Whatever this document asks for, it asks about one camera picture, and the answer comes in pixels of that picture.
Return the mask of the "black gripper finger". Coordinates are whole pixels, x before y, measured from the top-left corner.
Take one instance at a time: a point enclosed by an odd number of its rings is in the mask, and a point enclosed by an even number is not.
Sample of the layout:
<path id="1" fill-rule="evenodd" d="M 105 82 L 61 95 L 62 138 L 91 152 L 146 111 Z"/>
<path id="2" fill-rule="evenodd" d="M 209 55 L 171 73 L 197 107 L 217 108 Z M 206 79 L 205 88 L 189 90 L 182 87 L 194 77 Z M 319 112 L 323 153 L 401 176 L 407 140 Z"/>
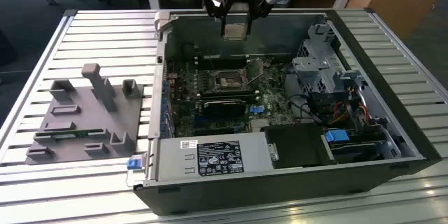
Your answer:
<path id="1" fill-rule="evenodd" d="M 219 21 L 219 36 L 225 34 L 225 24 L 226 24 L 226 10 L 225 10 L 225 0 L 202 0 L 203 9 L 210 18 L 214 21 Z"/>
<path id="2" fill-rule="evenodd" d="M 250 26 L 253 20 L 265 18 L 271 10 L 271 4 L 265 0 L 245 0 L 247 11 L 245 20 L 245 35 L 250 34 Z"/>

